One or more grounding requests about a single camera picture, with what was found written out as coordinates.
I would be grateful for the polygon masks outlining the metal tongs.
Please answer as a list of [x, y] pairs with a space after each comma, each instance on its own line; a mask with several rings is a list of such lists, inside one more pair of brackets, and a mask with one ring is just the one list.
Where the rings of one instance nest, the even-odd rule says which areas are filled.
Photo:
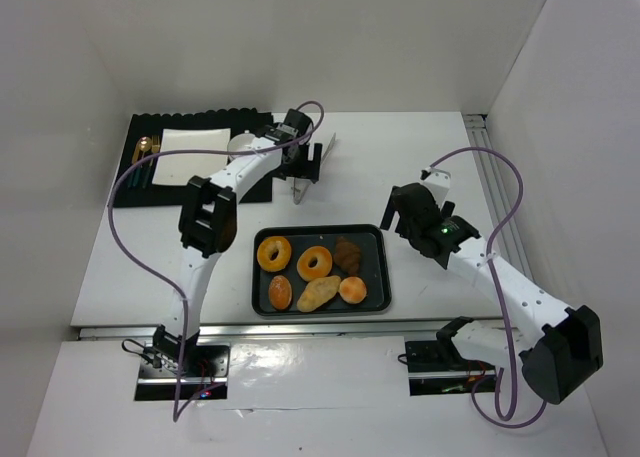
[[[322, 154], [321, 154], [321, 159], [320, 159], [320, 164], [319, 164], [319, 169], [322, 169], [326, 160], [328, 159], [329, 155], [331, 154], [333, 148], [335, 147], [336, 144], [336, 137], [337, 134], [333, 133], [333, 135], [331, 136], [331, 139], [329, 140], [328, 144], [324, 147]], [[299, 205], [302, 201], [304, 196], [306, 195], [308, 189], [314, 185], [314, 182], [311, 181], [310, 179], [302, 179], [302, 178], [294, 178], [293, 179], [293, 184], [292, 184], [292, 197], [293, 197], [293, 202], [295, 205]]]

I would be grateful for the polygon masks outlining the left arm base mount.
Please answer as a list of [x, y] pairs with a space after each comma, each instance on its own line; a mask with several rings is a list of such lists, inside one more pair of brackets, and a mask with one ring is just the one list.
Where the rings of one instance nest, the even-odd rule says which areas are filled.
[[[175, 397], [178, 364], [145, 342], [124, 339], [121, 349], [139, 358], [134, 400], [171, 401]], [[197, 348], [197, 359], [185, 363], [181, 373], [180, 400], [225, 400], [228, 392], [228, 345]]]

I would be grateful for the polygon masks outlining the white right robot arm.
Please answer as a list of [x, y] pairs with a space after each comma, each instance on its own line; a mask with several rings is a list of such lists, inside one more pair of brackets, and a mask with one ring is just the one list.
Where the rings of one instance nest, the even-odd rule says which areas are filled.
[[558, 405], [603, 365], [599, 316], [546, 293], [502, 257], [489, 252], [477, 229], [438, 205], [421, 183], [394, 187], [381, 222], [422, 256], [459, 276], [508, 313], [508, 334], [459, 317], [436, 334], [452, 362], [481, 361], [515, 367], [543, 401]]

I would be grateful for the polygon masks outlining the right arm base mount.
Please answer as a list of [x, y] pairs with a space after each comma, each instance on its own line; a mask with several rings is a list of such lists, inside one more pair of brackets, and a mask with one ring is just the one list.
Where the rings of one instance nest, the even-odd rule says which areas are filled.
[[397, 360], [407, 368], [411, 396], [462, 395], [479, 382], [480, 393], [495, 389], [495, 369], [479, 361], [449, 361], [435, 340], [406, 341]]

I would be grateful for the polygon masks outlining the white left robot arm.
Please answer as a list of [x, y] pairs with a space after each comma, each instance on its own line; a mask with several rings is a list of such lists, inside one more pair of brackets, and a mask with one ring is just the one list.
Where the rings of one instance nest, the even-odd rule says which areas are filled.
[[213, 269], [237, 235], [239, 202], [263, 178], [319, 180], [317, 144], [309, 154], [312, 119], [290, 109], [284, 120], [255, 134], [249, 148], [209, 177], [192, 177], [179, 218], [183, 256], [173, 285], [179, 304], [153, 335], [154, 350], [183, 375], [198, 365], [200, 315]]

